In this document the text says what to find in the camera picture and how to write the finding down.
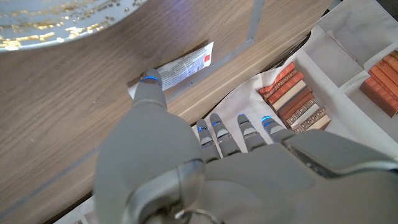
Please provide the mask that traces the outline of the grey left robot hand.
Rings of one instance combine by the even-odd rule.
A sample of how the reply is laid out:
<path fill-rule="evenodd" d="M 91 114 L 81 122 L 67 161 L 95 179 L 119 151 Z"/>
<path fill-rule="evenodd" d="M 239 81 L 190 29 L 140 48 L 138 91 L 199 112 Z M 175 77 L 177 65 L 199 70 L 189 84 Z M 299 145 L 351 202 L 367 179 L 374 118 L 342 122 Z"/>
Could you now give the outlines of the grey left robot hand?
<path fill-rule="evenodd" d="M 130 112 L 99 147 L 99 223 L 396 223 L 397 162 L 322 130 L 297 134 L 270 116 L 267 144 L 243 114 L 242 152 L 217 114 L 197 131 L 167 111 L 146 71 Z"/>

